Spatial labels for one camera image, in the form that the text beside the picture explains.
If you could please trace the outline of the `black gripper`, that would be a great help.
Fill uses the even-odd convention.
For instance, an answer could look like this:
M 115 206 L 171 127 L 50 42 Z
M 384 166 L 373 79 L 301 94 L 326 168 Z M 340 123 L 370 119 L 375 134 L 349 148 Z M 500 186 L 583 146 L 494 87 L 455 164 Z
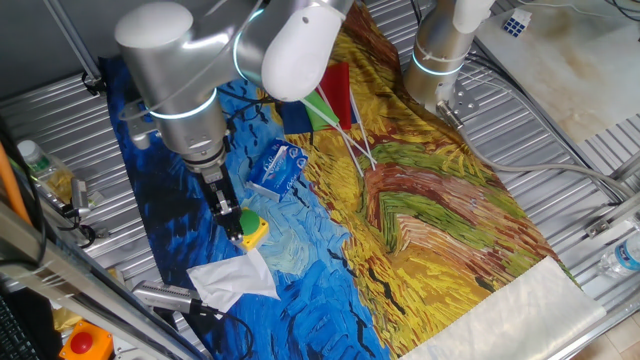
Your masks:
M 197 166 L 195 173 L 217 224 L 224 229 L 230 241 L 241 240 L 244 236 L 241 225 L 243 212 L 226 165 Z

